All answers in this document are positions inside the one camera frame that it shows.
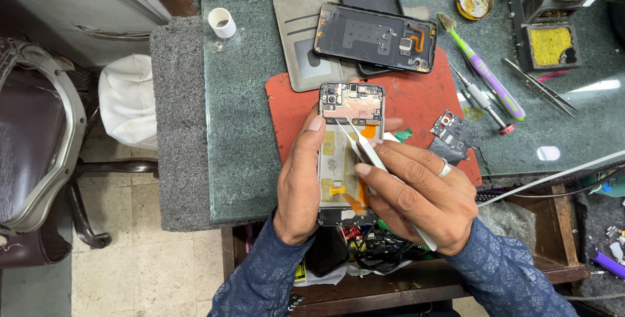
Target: fingernail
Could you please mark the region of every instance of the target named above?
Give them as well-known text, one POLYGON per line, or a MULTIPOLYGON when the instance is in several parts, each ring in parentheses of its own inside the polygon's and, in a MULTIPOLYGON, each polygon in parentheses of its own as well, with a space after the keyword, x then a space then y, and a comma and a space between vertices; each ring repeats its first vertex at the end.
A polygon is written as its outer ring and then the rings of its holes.
POLYGON ((372 147, 376 147, 376 145, 381 144, 381 143, 384 142, 384 140, 382 140, 382 139, 367 139, 367 141, 369 141, 369 144, 372 147))
POLYGON ((366 163, 358 163, 354 166, 354 171, 358 173, 359 176, 365 176, 371 172, 371 166, 366 163))
POLYGON ((312 121, 308 124, 308 128, 306 128, 306 130, 317 131, 319 130, 319 128, 321 128, 322 123, 323 117, 315 116, 315 118, 313 118, 312 121))

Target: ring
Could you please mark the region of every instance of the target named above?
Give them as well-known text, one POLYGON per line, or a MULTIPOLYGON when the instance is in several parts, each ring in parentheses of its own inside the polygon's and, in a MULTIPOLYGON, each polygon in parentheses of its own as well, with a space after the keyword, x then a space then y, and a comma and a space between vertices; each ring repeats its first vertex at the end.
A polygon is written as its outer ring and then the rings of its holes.
POLYGON ((451 172, 451 166, 449 166, 449 163, 447 163, 447 160, 442 158, 442 161, 445 162, 445 165, 442 167, 441 172, 437 175, 437 177, 442 178, 445 177, 447 174, 449 174, 449 172, 451 172))

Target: finger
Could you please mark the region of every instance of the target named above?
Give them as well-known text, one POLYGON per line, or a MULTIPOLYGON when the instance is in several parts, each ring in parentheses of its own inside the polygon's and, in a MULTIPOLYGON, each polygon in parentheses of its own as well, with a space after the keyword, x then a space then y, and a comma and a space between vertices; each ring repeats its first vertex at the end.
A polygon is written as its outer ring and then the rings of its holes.
POLYGON ((418 244, 425 244, 406 216, 401 214, 401 212, 391 206, 386 200, 379 196, 370 196, 369 204, 371 205, 371 209, 384 221, 384 224, 386 224, 394 234, 412 242, 417 242, 418 244))
POLYGON ((306 119, 304 120, 304 123, 302 124, 302 127, 299 130, 298 136, 304 132, 306 130, 306 128, 308 127, 308 124, 313 120, 313 118, 319 114, 319 103, 314 104, 314 106, 311 108, 310 112, 308 112, 308 115, 306 116, 306 119))
POLYGON ((454 196, 451 187, 435 176, 426 166, 398 153, 385 144, 378 144, 375 151, 391 173, 405 181, 406 184, 413 187, 436 206, 440 208, 449 207, 449 199, 454 196))
MULTIPOLYGON (((385 147, 395 150, 398 153, 401 153, 402 155, 406 156, 407 158, 410 158, 418 163, 421 163, 423 166, 425 166, 425 168, 427 168, 427 170, 432 172, 432 174, 434 174, 435 176, 437 176, 442 171, 443 167, 445 166, 445 162, 442 160, 442 158, 440 158, 439 156, 437 156, 430 150, 425 150, 419 147, 414 147, 411 145, 398 143, 392 140, 384 140, 380 142, 377 139, 371 139, 370 143, 374 146, 374 149, 376 149, 377 144, 381 143, 385 147)), ((451 172, 449 172, 448 175, 443 177, 442 181, 446 183, 447 185, 453 186, 453 185, 463 184, 464 178, 466 178, 465 172, 452 166, 451 172)))
POLYGON ((323 117, 314 116, 306 129, 295 138, 291 152, 289 167, 296 172, 303 172, 305 177, 316 176, 317 174, 317 153, 323 142, 326 131, 326 121, 323 117))
POLYGON ((401 118, 385 118, 384 119, 384 131, 395 131, 400 129, 404 125, 404 120, 401 118))
POLYGON ((304 120, 304 123, 302 124, 301 129, 299 130, 298 135, 295 137, 295 140, 293 140, 293 144, 291 144, 291 151, 289 152, 289 155, 286 157, 286 161, 285 164, 283 165, 283 169, 289 169, 291 167, 291 160, 293 159, 293 149, 295 148, 295 143, 298 140, 298 138, 304 133, 304 131, 306 131, 306 129, 308 129, 311 121, 319 115, 319 103, 316 103, 310 110, 310 112, 308 112, 308 115, 306 116, 306 119, 304 120))
POLYGON ((439 208, 382 169, 358 163, 354 166, 354 171, 369 187, 375 189, 377 196, 385 199, 413 223, 419 223, 420 228, 427 230, 442 220, 442 211, 439 208))

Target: wooden drawer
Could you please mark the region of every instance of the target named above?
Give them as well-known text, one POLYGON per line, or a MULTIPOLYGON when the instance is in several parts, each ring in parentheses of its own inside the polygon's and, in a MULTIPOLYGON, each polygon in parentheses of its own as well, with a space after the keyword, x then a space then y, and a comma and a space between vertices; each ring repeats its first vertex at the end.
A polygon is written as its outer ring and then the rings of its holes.
MULTIPOLYGON (((564 193, 564 186, 553 186, 547 191, 552 191, 552 194, 564 193)), ((590 277, 590 268, 577 260, 573 234, 575 222, 568 197, 509 197, 506 201, 536 214, 534 263, 552 284, 590 277)), ((222 244, 225 279, 246 256, 244 228, 222 229, 222 244)), ((306 297, 292 316, 331 316, 471 295, 464 278, 443 259, 413 262, 386 276, 368 274, 360 278, 347 275, 336 286, 295 287, 291 291, 306 297)))

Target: sleeve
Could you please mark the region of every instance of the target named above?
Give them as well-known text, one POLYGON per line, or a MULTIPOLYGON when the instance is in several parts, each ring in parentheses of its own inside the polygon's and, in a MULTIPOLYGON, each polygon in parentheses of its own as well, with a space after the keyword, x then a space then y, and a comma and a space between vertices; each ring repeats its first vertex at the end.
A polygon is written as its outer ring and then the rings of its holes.
POLYGON ((490 316, 577 316, 534 267, 521 240, 496 236, 477 218, 465 249, 445 259, 465 277, 490 316))
POLYGON ((246 259, 219 287, 208 316, 284 316, 295 269, 314 242, 289 245, 278 237, 273 214, 246 259))

